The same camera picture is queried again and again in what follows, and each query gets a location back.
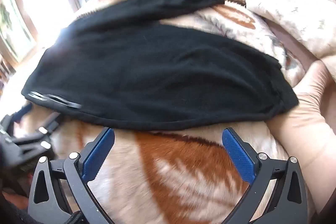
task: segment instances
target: brown and white blanket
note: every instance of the brown and white blanket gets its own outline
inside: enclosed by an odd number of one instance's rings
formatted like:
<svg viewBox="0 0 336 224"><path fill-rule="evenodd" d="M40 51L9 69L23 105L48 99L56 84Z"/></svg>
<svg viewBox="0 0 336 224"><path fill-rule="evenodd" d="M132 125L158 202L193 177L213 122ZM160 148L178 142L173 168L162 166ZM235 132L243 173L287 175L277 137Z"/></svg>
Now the brown and white blanket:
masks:
<svg viewBox="0 0 336 224"><path fill-rule="evenodd" d="M119 1L94 0L77 16ZM225 5L161 22L227 35L255 47L278 59L285 78L296 85L303 76L300 63L263 20L241 4L245 0L230 0ZM38 128L50 113L34 106L24 117L21 129L29 132ZM221 134L227 127L233 127L257 152L274 159L288 158L264 122L214 124L171 132L116 129L115 145L96 179L88 185L116 223L221 223L248 187L222 147ZM57 154L63 158L80 151L101 129L67 121L52 137ZM272 181L254 218L262 214L273 187Z"/></svg>

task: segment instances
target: black cable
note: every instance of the black cable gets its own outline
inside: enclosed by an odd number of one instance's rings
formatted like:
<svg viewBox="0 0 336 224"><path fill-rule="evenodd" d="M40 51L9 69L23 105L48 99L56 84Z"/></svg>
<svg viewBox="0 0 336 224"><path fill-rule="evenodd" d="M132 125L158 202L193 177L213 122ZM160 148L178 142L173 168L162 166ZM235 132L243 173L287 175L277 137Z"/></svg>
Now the black cable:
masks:
<svg viewBox="0 0 336 224"><path fill-rule="evenodd" d="M74 212L64 224L84 223L85 217L81 211Z"/></svg>

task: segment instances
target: folded black clothing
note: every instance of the folded black clothing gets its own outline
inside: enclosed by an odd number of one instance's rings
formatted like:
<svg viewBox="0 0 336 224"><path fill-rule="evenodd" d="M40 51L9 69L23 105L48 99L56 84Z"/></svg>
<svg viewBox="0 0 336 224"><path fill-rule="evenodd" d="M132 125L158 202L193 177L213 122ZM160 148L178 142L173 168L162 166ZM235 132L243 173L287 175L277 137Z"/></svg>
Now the folded black clothing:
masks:
<svg viewBox="0 0 336 224"><path fill-rule="evenodd" d="M227 37L151 21L145 15L157 20L186 8L148 1L72 23L22 94L84 122L139 131L263 121L298 104L276 59Z"/></svg>

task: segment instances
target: pillow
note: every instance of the pillow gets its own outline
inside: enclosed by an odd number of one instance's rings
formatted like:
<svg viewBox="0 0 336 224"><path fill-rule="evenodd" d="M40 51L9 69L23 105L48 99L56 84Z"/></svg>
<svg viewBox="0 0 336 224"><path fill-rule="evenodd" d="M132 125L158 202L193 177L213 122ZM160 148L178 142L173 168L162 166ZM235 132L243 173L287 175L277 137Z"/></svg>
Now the pillow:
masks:
<svg viewBox="0 0 336 224"><path fill-rule="evenodd" d="M196 13L215 25L222 35L276 58L291 86L295 86L302 79L305 72L300 62L285 49L259 16L242 5L226 1L225 5L215 5Z"/></svg>
<svg viewBox="0 0 336 224"><path fill-rule="evenodd" d="M282 26L336 80L336 0L246 0L246 8Z"/></svg>

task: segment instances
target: black garment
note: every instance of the black garment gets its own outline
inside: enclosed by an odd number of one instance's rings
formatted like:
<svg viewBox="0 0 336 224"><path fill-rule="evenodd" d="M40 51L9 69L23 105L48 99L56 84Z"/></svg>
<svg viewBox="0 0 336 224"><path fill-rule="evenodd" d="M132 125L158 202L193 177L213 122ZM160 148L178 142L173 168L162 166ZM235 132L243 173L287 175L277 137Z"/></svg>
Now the black garment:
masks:
<svg viewBox="0 0 336 224"><path fill-rule="evenodd" d="M297 105L269 55L227 37L150 21L205 2L211 1L129 0L77 20L46 50L22 94L85 122L133 130L263 121Z"/></svg>

